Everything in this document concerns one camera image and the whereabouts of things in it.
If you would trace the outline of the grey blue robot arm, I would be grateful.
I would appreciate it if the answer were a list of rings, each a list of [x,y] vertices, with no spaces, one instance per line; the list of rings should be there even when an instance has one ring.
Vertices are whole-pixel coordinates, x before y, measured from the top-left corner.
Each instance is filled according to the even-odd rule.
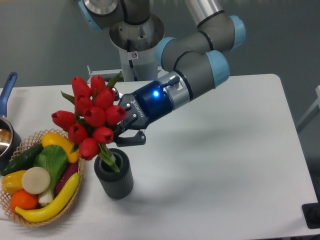
[[[217,0],[186,1],[197,31],[183,39],[165,36],[148,0],[81,0],[78,5],[93,30],[109,30],[123,79],[146,82],[118,97],[127,112],[113,139],[119,147],[143,145],[148,125],[224,83],[230,76],[224,52],[246,39],[243,21],[226,15]]]

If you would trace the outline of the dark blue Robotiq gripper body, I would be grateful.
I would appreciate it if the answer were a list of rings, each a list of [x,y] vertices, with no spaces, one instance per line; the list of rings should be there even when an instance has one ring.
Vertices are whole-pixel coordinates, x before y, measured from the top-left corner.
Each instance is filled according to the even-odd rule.
[[[132,93],[124,94],[118,105],[126,110],[126,116],[120,122],[124,130],[146,129],[149,124],[173,111],[170,97],[160,83],[148,83]]]

